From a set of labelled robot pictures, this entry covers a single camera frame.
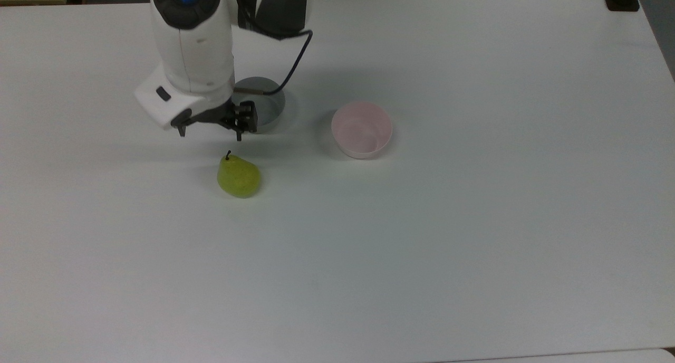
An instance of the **white table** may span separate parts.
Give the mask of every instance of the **white table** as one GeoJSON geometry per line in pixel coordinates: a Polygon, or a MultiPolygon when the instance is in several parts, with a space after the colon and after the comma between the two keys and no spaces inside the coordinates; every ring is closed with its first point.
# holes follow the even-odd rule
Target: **white table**
{"type": "Polygon", "coordinates": [[[615,351],[592,354],[533,356],[478,360],[477,363],[673,363],[675,358],[662,349],[615,351]]]}
{"type": "MultiPolygon", "coordinates": [[[[0,8],[0,360],[423,362],[675,346],[675,84],[603,0],[315,3],[272,135],[164,132],[147,5],[0,8]],[[331,140],[388,110],[372,161],[331,140]],[[260,166],[240,200],[228,149],[260,166]]],[[[236,73],[302,41],[236,30],[236,73]]]]}

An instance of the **pear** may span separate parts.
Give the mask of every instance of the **pear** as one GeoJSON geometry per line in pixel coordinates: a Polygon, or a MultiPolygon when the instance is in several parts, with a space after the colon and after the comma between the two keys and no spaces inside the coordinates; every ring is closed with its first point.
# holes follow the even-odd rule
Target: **pear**
{"type": "Polygon", "coordinates": [[[231,153],[232,151],[227,151],[227,154],[220,159],[218,185],[235,197],[251,197],[260,186],[260,170],[257,166],[231,153]]]}

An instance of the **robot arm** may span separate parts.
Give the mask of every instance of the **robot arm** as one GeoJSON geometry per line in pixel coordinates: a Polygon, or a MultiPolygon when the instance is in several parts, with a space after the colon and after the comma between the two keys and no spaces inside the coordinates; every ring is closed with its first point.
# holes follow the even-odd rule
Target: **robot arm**
{"type": "Polygon", "coordinates": [[[302,32],[312,0],[150,0],[152,31],[162,62],[135,91],[164,129],[195,122],[256,131],[252,102],[235,106],[232,24],[275,39],[302,32]]]}

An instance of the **black cable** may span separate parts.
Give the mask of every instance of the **black cable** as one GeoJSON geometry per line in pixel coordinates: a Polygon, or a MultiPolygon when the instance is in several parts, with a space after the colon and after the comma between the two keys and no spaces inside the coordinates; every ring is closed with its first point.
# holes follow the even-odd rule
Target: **black cable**
{"type": "Polygon", "coordinates": [[[302,32],[299,32],[299,33],[293,34],[293,35],[277,34],[277,33],[270,32],[270,31],[264,29],[263,27],[261,27],[260,25],[258,25],[258,24],[256,23],[256,21],[250,16],[250,14],[249,14],[248,11],[247,11],[246,3],[244,3],[244,0],[237,0],[237,4],[239,5],[239,9],[242,10],[242,14],[244,14],[244,19],[246,19],[246,21],[249,22],[251,25],[253,25],[253,26],[255,26],[256,28],[260,29],[260,31],[262,31],[263,34],[267,34],[267,36],[273,37],[273,38],[275,38],[275,39],[282,40],[282,39],[294,39],[294,38],[296,38],[296,37],[304,36],[304,35],[307,34],[307,40],[304,42],[304,45],[302,45],[302,49],[300,50],[299,55],[297,55],[296,61],[293,63],[293,67],[292,67],[291,70],[288,72],[288,75],[287,75],[286,78],[284,79],[284,82],[282,82],[282,84],[280,84],[279,87],[277,87],[276,89],[274,89],[274,90],[272,90],[272,91],[263,91],[263,92],[260,92],[260,95],[274,95],[274,94],[277,94],[277,93],[279,93],[281,90],[284,89],[285,85],[286,85],[286,84],[289,82],[289,80],[291,79],[291,76],[292,76],[293,73],[295,72],[297,65],[300,63],[300,60],[301,60],[301,58],[302,58],[302,55],[304,54],[304,51],[307,49],[307,46],[309,45],[309,42],[312,40],[312,36],[314,35],[314,33],[312,32],[311,29],[308,29],[307,31],[302,31],[302,32]]]}
{"type": "Polygon", "coordinates": [[[299,33],[297,36],[302,36],[304,34],[307,35],[307,40],[304,42],[304,45],[302,45],[302,49],[300,50],[300,54],[297,55],[296,62],[293,63],[293,67],[291,68],[291,71],[288,72],[288,75],[286,76],[286,79],[284,80],[284,82],[282,82],[282,84],[280,84],[279,87],[277,87],[276,89],[274,89],[272,91],[263,91],[262,95],[277,94],[281,90],[283,90],[284,86],[289,82],[289,80],[291,79],[291,76],[293,75],[293,72],[295,72],[297,65],[300,63],[300,60],[302,59],[302,55],[304,54],[304,50],[307,49],[307,45],[309,45],[309,42],[312,40],[312,36],[313,36],[314,33],[312,32],[311,29],[309,29],[307,31],[299,33]]]}

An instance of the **pink bowl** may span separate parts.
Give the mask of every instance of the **pink bowl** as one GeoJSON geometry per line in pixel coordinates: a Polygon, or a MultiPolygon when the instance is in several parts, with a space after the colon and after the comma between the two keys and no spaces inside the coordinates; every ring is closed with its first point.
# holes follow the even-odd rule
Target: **pink bowl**
{"type": "Polygon", "coordinates": [[[370,102],[348,103],[333,115],[333,137],[350,158],[377,154],[391,139],[391,120],[382,108],[370,102]]]}

